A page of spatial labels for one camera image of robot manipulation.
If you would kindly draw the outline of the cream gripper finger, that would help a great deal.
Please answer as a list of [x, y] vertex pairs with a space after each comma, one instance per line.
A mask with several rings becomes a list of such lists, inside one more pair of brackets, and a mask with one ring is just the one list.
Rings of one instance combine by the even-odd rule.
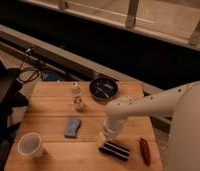
[[97, 136], [97, 145], [103, 146], [106, 141], [107, 141], [106, 136], [104, 135], [103, 132], [100, 132]]

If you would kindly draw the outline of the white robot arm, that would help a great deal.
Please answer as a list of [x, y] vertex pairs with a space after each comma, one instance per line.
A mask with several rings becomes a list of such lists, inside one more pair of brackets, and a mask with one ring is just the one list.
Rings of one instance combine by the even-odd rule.
[[102, 147], [107, 141], [112, 141], [122, 130], [128, 118], [135, 116], [151, 116], [156, 114], [163, 117], [173, 117], [170, 134], [169, 148], [171, 154], [181, 147], [183, 150], [191, 147], [192, 133], [189, 131], [190, 117], [188, 103], [190, 101], [190, 84], [162, 91], [140, 99], [130, 96], [120, 96], [105, 106], [105, 119], [99, 135], [97, 146]]

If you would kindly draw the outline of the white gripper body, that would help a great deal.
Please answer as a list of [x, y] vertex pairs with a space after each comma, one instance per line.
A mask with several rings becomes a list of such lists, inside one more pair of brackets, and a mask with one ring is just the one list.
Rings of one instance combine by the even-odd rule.
[[106, 118], [103, 121], [102, 133], [106, 139], [114, 139], [118, 136], [125, 124], [125, 119], [112, 120], [111, 118]]

